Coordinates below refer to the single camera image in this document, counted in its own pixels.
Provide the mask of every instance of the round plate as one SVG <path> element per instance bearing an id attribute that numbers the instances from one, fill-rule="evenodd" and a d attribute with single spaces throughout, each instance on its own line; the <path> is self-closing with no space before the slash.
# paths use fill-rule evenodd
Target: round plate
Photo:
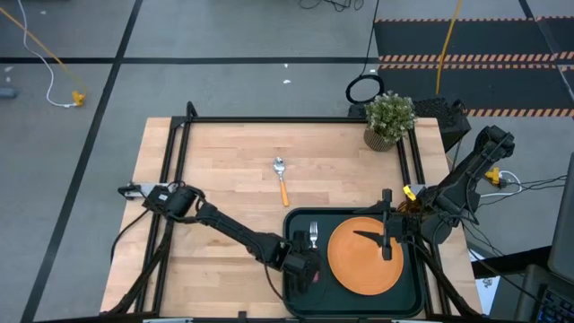
<path id="1" fill-rule="evenodd" d="M 403 249 L 391 239 L 392 260 L 384 260 L 377 243 L 354 231 L 383 233 L 383 223 L 369 217 L 354 217 L 341 224 L 329 238 L 327 259 L 331 271 L 345 288 L 361 295 L 388 291 L 403 273 Z"/>

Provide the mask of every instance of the black metal frame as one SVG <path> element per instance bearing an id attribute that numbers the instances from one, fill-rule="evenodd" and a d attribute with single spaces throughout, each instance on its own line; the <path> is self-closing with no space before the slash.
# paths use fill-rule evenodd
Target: black metal frame
<path id="1" fill-rule="evenodd" d="M 416 133 L 414 132 L 414 129 L 409 130 L 409 143 L 411 144 L 411 152 L 413 154 L 414 172 L 416 174 L 416 179 L 417 179 L 419 184 L 426 184 L 426 182 L 424 180 L 424 171 L 422 169 L 422 160 L 421 160 L 421 153 L 419 151 L 419 143 L 416 139 Z M 442 268 L 442 263 L 440 261 L 439 246 L 431 243 L 430 255 L 434 258 L 437 265 L 440 268 Z M 445 294 L 444 289 L 441 286 L 437 285 L 437 290 L 439 292 L 440 309 L 441 309 L 442 314 L 447 314 L 447 315 L 452 314 L 452 312 L 450 310 L 450 302 L 448 302 L 448 298 L 447 298 L 447 295 Z M 433 313 L 432 303 L 430 301 L 428 301 L 427 306 L 429 307 L 428 311 L 430 313 Z"/>
<path id="2" fill-rule="evenodd" d="M 190 129 L 192 123 L 366 123 L 365 118 L 349 118 L 349 117 L 198 117 L 193 104 L 189 102 L 187 104 L 187 115 L 184 117 L 172 117 L 170 122 L 170 132 L 168 133 L 168 140 L 166 143 L 166 149 L 163 157 L 163 163 L 161 166 L 161 175 L 160 175 L 160 182 L 168 182 L 169 176 L 169 169 L 171 164 L 171 159 L 174 153 L 174 143 L 175 138 L 178 132 L 178 128 L 183 125 L 183 133 L 181 137 L 179 152 L 178 152 L 178 161 L 176 166 L 176 174 L 173 181 L 180 181 L 183 176 L 183 168 L 186 159 L 186 151 L 187 151 L 187 143 L 189 141 Z M 420 155 L 418 152 L 418 146 L 414 146 L 416 149 L 413 149 L 413 157 L 416 160 L 415 162 L 415 171 L 417 172 L 417 178 L 420 176 L 420 172 L 422 171 L 422 167 L 417 166 L 417 162 L 421 165 Z M 403 183 L 408 185 L 411 183 L 409 167 L 406 160 L 406 153 L 404 150 L 404 143 L 402 140 L 399 140 L 396 144 L 396 148 L 398 151 L 399 162 L 401 167 L 401 173 L 403 177 Z M 155 249 L 155 245 L 158 239 L 158 231 L 160 229 L 160 221 L 161 216 L 159 214 L 154 214 L 152 218 L 152 224 L 150 226 L 150 233 L 148 235 L 147 246 L 145 250 L 145 258 L 143 261 L 144 265 L 147 265 L 151 261 L 152 254 Z M 173 222 L 166 222 L 164 234 L 169 235 L 169 239 L 171 239 L 171 235 L 173 233 Z M 149 314 L 151 317 L 158 318 L 160 316 L 161 311 L 161 301 L 163 296 L 163 289 L 165 286 L 165 278 L 167 273 L 167 266 L 170 257 L 170 250 L 168 249 L 167 253 L 165 254 L 164 258 L 160 262 L 159 271 L 158 271 L 158 278 L 157 283 L 155 286 L 155 291 L 153 295 L 153 302 L 152 302 L 152 311 L 144 312 L 144 304 L 145 304 L 145 294 L 147 290 L 147 286 L 145 286 L 140 294 L 137 297 L 135 303 L 135 313 L 142 313 L 142 314 Z M 424 265 L 422 265 L 423 281 L 425 283 L 425 290 L 427 291 L 427 300 L 430 299 L 429 293 L 429 282 L 428 277 L 426 275 L 426 271 L 424 270 Z M 432 308 L 430 306 L 426 306 L 425 302 L 425 314 L 427 317 L 434 315 L 432 313 Z M 205 321 L 221 321 L 221 322 L 237 322 L 238 319 L 217 319 L 217 318 L 194 318 L 194 321 L 199 321 L 201 319 L 205 319 Z M 289 321 L 289 319 L 258 319 L 257 321 L 261 322 L 276 322 L 276 321 Z M 344 319 L 341 322 L 357 322 L 356 319 Z"/>

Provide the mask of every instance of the wooden table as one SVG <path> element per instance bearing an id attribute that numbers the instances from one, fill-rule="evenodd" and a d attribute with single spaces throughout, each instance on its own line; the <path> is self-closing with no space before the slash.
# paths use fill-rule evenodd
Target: wooden table
<path id="1" fill-rule="evenodd" d="M 169 132 L 169 118 L 149 118 L 135 166 L 134 182 L 157 182 Z M 191 126 L 183 180 L 201 188 L 210 203 L 254 231 L 282 235 L 283 218 L 302 206 L 367 206 L 391 188 L 394 205 L 404 200 L 396 148 L 375 153 L 363 141 L 364 124 L 221 124 Z M 448 173 L 435 119 L 420 119 L 416 134 L 427 183 Z M 414 167 L 405 140 L 409 169 Z M 285 182 L 291 206 L 283 207 L 272 161 L 287 165 Z M 175 160 L 172 158 L 170 179 Z M 142 199 L 128 201 L 122 228 L 139 213 Z M 151 216 L 130 229 L 118 243 L 101 305 L 109 310 L 139 275 Z M 466 251 L 465 235 L 454 229 L 440 245 L 444 271 L 466 301 L 481 305 Z M 429 273 L 430 283 L 434 277 Z M 281 291 L 281 274 L 270 271 Z M 150 280 L 146 309 L 151 308 L 155 278 Z M 440 312 L 435 287 L 433 308 Z M 248 317 L 290 317 L 269 288 L 263 266 L 245 248 L 203 225 L 176 225 L 171 244 L 161 315 L 164 317 L 230 317 L 245 310 Z"/>

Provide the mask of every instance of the yellow clamp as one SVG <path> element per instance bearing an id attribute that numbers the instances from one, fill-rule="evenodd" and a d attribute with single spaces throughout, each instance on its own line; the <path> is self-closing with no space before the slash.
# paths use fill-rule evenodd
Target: yellow clamp
<path id="1" fill-rule="evenodd" d="M 484 177 L 487 178 L 492 185 L 498 186 L 500 184 L 500 168 L 494 167 L 492 170 L 487 171 Z"/>
<path id="2" fill-rule="evenodd" d="M 80 94 L 78 91 L 72 92 L 72 96 L 74 97 L 74 102 L 77 107 L 81 107 L 83 105 L 83 101 L 86 99 L 85 94 Z"/>
<path id="3" fill-rule="evenodd" d="M 413 193 L 413 191 L 411 190 L 411 187 L 409 187 L 408 185 L 405 186 L 403 188 L 404 193 L 406 194 L 406 196 L 411 200 L 414 201 L 416 200 L 416 195 Z"/>

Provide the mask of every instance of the potted plant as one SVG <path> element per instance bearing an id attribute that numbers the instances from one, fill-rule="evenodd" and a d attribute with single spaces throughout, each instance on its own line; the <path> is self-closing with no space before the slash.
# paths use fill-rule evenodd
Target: potted plant
<path id="1" fill-rule="evenodd" d="M 414 128 L 416 120 L 411 98 L 401 98 L 391 91 L 367 104 L 365 112 L 368 121 L 365 143 L 376 152 L 391 149 L 408 130 Z"/>

